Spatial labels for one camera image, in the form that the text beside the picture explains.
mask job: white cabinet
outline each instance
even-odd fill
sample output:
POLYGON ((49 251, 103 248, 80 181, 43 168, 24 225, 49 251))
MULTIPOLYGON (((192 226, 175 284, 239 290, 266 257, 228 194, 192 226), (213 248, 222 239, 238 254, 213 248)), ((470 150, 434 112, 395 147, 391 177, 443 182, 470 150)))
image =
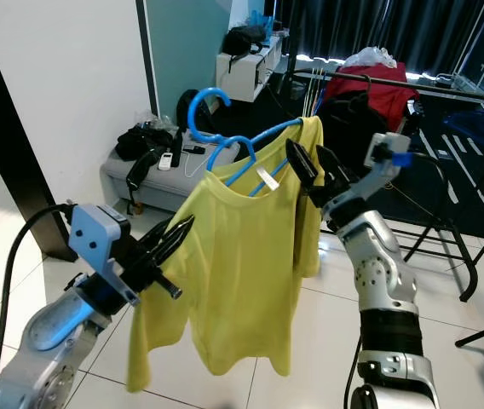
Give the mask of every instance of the white cabinet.
POLYGON ((271 37, 270 45, 263 46, 259 54, 248 54, 228 66, 231 55, 221 53, 216 58, 216 86, 229 98, 253 102, 268 82, 282 55, 282 39, 271 37))

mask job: gray ottoman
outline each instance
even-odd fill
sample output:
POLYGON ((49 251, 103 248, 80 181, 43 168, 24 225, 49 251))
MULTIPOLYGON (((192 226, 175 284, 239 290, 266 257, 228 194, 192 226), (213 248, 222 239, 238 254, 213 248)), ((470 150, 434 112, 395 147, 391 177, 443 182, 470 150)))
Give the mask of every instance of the gray ottoman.
MULTIPOLYGON (((207 158, 216 149, 216 145, 203 145, 193 141, 190 138, 189 132, 186 132, 183 136, 183 145, 186 144, 203 147, 206 152, 204 155, 190 154, 188 155, 188 160, 187 154, 181 152, 180 165, 170 170, 159 170, 158 164, 153 165, 141 183, 140 189, 134 192, 134 199, 136 201, 170 211, 177 211, 180 208, 183 201, 204 176, 206 164, 200 167, 199 165, 205 159, 207 161, 207 158), (191 175, 194 172, 192 177, 186 177, 186 161, 187 175, 191 175)), ((234 143, 229 148, 222 149, 214 162, 214 166, 231 164, 234 158, 236 158, 239 149, 240 146, 238 143, 234 143)), ((107 161, 101 167, 102 171, 112 179, 113 186, 120 198, 130 198, 125 179, 133 165, 134 161, 123 161, 115 150, 113 150, 107 161)))

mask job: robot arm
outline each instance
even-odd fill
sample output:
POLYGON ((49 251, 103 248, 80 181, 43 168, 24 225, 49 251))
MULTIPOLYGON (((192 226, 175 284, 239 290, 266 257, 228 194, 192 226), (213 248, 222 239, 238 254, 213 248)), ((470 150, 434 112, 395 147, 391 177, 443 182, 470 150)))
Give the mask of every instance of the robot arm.
POLYGON ((112 315, 127 302, 139 303, 136 294, 153 282, 173 298, 181 295, 159 266, 185 239, 193 217, 165 232, 169 221, 136 240, 129 222, 114 209, 73 208, 70 246, 96 273, 78 276, 26 324, 19 351, 0 375, 1 409, 63 407, 77 369, 112 315))
POLYGON ((414 272, 384 219, 366 204, 410 160, 408 145, 403 135, 375 134, 366 155, 372 169, 361 180, 350 176, 333 152, 318 147, 326 171, 323 187, 313 186, 318 172, 304 149, 292 141, 286 146, 291 167, 354 266, 362 341, 357 367, 365 385, 352 395, 353 409, 439 409, 431 363, 422 349, 414 272))

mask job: yellow t-shirt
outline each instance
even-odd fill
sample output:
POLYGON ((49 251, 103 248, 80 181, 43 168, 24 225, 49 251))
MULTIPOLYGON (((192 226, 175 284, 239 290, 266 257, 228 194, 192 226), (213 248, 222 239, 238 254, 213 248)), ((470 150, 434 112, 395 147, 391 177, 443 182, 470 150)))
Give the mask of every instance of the yellow t-shirt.
MULTIPOLYGON (((318 164, 315 147, 323 143, 318 117, 284 130, 257 153, 257 164, 269 173, 276 168, 288 138, 318 164)), ((147 352, 178 342, 187 318, 211 373, 222 375, 247 356, 266 356, 280 375, 289 374, 291 318, 301 279, 319 267, 320 211, 301 195, 288 164, 275 177, 276 190, 265 186, 256 197, 247 196, 262 181, 255 165, 227 187, 224 181, 247 160, 206 171, 174 216, 171 224, 195 216, 184 242, 162 266, 183 294, 172 300, 159 285, 140 294, 130 333, 129 391, 147 386, 147 352)), ((323 185, 322 170, 316 184, 323 185)))

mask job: blue plastic hanger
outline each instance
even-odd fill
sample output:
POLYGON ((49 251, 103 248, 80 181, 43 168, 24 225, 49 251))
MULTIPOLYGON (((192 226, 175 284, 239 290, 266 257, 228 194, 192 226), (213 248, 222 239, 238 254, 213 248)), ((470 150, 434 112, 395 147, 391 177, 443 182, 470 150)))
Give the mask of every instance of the blue plastic hanger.
MULTIPOLYGON (((196 94, 196 96, 193 98, 191 101, 191 104, 189 104, 189 110, 187 112, 187 125, 191 132, 193 133, 193 138, 196 139, 197 141, 201 143, 216 143, 217 148, 216 150, 210 155, 210 158, 208 159, 208 164, 206 165, 207 170, 212 170, 212 167, 214 165, 214 161, 217 158, 217 155, 219 152, 224 148, 224 147, 230 147, 233 143, 235 142, 241 142, 246 145, 248 148, 248 153, 250 154, 250 160, 242 169, 237 171, 234 175, 232 175, 226 182, 225 185, 230 186, 232 185, 239 177, 241 177, 255 162, 256 162, 256 153, 255 150, 253 149, 253 144, 261 141, 262 139, 266 138, 267 136, 276 133, 280 130, 283 130, 287 128, 288 126, 291 125, 300 125, 303 123, 303 120, 300 118, 292 119, 291 121, 284 122, 282 124, 278 124, 270 128, 269 130, 265 130, 262 133, 260 133, 257 136, 254 136, 253 138, 249 139, 246 138, 245 136, 242 135, 237 135, 237 136, 232 136, 232 137, 226 137, 220 134, 215 134, 212 136, 205 136, 202 135, 199 130, 197 130, 197 127, 195 126, 194 119, 195 119, 195 114, 197 111, 197 107, 199 106, 200 102, 208 95, 218 95, 221 97, 223 102, 227 107, 230 107, 231 105, 231 100, 228 98, 227 94, 222 89, 219 88, 205 88, 202 89, 196 94)), ((287 164, 287 158, 284 159, 277 167, 271 172, 271 176, 275 176, 285 165, 287 164)), ((250 196, 255 196, 259 190, 261 190, 262 187, 265 186, 265 183, 262 182, 257 186, 253 191, 251 191, 250 196)))

